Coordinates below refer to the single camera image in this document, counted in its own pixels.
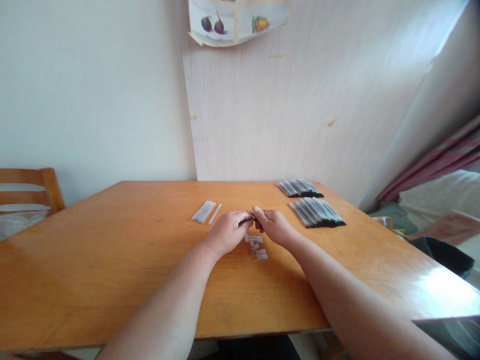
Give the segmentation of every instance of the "orange table top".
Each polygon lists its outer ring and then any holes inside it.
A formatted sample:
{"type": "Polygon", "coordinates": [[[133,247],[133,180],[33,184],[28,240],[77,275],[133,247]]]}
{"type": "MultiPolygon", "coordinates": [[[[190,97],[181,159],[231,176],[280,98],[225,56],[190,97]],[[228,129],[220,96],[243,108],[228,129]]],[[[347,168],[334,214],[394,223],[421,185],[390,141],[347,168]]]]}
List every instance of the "orange table top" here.
{"type": "MultiPolygon", "coordinates": [[[[307,229],[275,182],[122,181],[0,242],[0,352],[104,344],[212,228],[190,221],[279,209],[302,234],[414,321],[480,315],[480,292],[321,184],[347,226],[307,229]]],[[[258,235],[253,228],[251,235],[258,235]]],[[[329,327],[302,269],[263,235],[268,260],[241,242],[213,269],[196,338],[329,327]]]]}

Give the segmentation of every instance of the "left hand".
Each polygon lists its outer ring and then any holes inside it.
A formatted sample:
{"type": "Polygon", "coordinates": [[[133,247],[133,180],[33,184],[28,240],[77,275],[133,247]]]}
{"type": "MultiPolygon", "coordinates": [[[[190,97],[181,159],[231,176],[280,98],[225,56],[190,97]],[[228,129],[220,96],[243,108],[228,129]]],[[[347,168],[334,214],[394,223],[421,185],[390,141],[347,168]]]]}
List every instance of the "left hand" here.
{"type": "Polygon", "coordinates": [[[206,245],[218,258],[231,252],[244,238],[247,230],[254,224],[252,217],[244,211],[227,212],[220,216],[205,240],[206,245]]]}

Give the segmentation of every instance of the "hand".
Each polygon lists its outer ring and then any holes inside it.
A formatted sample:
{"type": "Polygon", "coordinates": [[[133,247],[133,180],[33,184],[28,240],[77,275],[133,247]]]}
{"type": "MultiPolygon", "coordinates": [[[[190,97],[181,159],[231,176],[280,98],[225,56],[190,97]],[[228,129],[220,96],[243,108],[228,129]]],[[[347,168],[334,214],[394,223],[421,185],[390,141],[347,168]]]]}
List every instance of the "hand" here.
{"type": "Polygon", "coordinates": [[[253,224],[252,217],[244,211],[227,212],[218,218],[203,243],[221,258],[235,249],[253,224]]]}
{"type": "Polygon", "coordinates": [[[281,211],[262,210],[258,206],[254,206],[252,211],[257,219],[255,228],[262,234],[266,233],[274,243],[284,247],[289,241],[302,237],[281,211]]]}

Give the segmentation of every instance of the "pink curtain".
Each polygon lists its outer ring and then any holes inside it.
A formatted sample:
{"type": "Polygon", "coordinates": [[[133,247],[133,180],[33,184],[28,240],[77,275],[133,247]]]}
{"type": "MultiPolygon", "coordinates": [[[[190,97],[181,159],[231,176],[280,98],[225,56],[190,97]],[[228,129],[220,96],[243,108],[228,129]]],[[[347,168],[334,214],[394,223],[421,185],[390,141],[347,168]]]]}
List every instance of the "pink curtain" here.
{"type": "Polygon", "coordinates": [[[384,202],[396,201],[402,191],[426,180],[453,173],[480,159],[480,115],[425,155],[400,175],[378,196],[384,202]]]}

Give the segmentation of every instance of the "fruit picture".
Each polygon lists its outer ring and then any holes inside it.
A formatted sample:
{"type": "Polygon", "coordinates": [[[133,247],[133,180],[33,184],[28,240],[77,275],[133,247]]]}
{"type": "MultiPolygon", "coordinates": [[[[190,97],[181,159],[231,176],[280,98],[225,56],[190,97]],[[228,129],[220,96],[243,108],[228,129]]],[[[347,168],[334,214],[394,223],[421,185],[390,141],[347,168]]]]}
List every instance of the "fruit picture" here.
{"type": "Polygon", "coordinates": [[[219,12],[217,11],[216,12],[216,15],[218,16],[218,21],[215,23],[215,32],[217,34],[225,34],[225,31],[224,31],[224,23],[222,22],[222,20],[220,20],[220,15],[219,15],[219,12]]]}
{"type": "Polygon", "coordinates": [[[288,0],[188,1],[191,38],[200,46],[229,47],[287,24],[288,0]]]}
{"type": "Polygon", "coordinates": [[[201,19],[201,27],[207,33],[212,31],[212,23],[210,22],[211,18],[212,18],[211,16],[205,16],[204,18],[201,19]]]}
{"type": "Polygon", "coordinates": [[[266,17],[252,16],[252,18],[251,18],[251,32],[253,34],[262,32],[263,30],[268,29],[269,26],[270,26],[270,22],[266,17]]]}

